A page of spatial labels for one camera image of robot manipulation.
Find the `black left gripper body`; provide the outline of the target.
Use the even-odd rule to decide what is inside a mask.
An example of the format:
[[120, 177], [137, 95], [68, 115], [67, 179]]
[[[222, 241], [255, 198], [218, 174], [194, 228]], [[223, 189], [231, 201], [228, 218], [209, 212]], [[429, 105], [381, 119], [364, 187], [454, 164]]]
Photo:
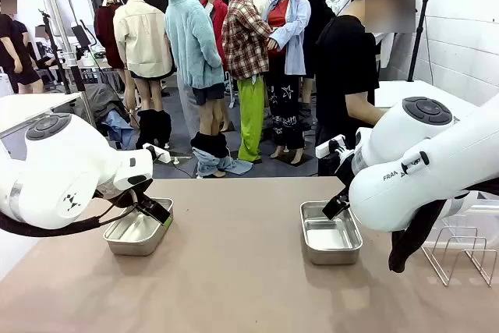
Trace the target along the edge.
[[150, 208], [154, 201], [145, 192], [152, 182], [148, 179], [126, 190], [119, 190], [112, 182], [107, 182], [96, 188], [95, 197], [108, 201], [113, 207], [127, 208], [139, 204], [141, 208]]

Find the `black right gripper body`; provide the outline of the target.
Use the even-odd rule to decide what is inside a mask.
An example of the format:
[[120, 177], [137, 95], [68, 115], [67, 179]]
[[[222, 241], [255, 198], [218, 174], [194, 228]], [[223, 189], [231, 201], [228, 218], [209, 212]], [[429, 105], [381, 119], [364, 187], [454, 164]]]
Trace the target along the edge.
[[352, 159], [355, 156], [355, 151], [335, 151], [333, 155], [338, 162], [334, 170], [334, 175], [345, 185], [342, 192], [347, 193], [351, 182], [355, 178], [355, 174], [352, 171]]

